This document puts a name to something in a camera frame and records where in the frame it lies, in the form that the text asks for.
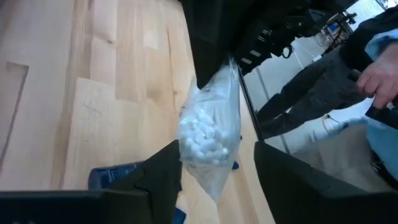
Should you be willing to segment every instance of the hand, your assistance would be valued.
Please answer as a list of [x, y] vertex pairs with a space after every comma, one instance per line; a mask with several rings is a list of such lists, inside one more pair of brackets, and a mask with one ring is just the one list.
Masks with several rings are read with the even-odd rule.
[[382, 109], [398, 95], [398, 43], [390, 44], [362, 73], [356, 85], [373, 97], [373, 106]]

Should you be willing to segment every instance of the wooden table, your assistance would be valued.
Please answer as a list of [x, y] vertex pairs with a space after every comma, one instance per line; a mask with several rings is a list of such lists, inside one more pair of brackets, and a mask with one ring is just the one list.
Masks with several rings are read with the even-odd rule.
[[[89, 171], [147, 159], [175, 139], [195, 76], [179, 2], [13, 0], [1, 14], [0, 189], [86, 189]], [[183, 171], [186, 223], [273, 223], [242, 137], [219, 204]]]

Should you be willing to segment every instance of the gray pants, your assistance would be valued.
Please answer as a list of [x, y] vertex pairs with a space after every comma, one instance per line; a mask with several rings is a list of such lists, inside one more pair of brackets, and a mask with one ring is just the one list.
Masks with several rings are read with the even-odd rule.
[[347, 78], [350, 71], [340, 59], [339, 49], [305, 67], [258, 112], [263, 137], [284, 134], [331, 110], [363, 101], [365, 97]]
[[368, 192], [393, 189], [372, 168], [365, 125], [352, 125], [330, 139], [310, 143], [292, 156]]

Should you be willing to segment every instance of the black jacket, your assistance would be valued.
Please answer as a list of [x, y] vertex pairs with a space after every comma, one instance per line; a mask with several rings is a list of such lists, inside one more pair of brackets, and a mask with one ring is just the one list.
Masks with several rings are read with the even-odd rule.
[[398, 6], [392, 7], [375, 18], [360, 23], [340, 49], [340, 57], [352, 69], [362, 72], [373, 61], [365, 47], [374, 35], [398, 28]]

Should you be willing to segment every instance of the plastic bag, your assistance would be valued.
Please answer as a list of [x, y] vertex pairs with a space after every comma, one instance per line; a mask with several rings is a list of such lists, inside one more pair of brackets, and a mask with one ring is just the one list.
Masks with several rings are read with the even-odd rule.
[[191, 84], [178, 124], [180, 157], [188, 172], [217, 202], [241, 136], [238, 66], [231, 58], [199, 90]]

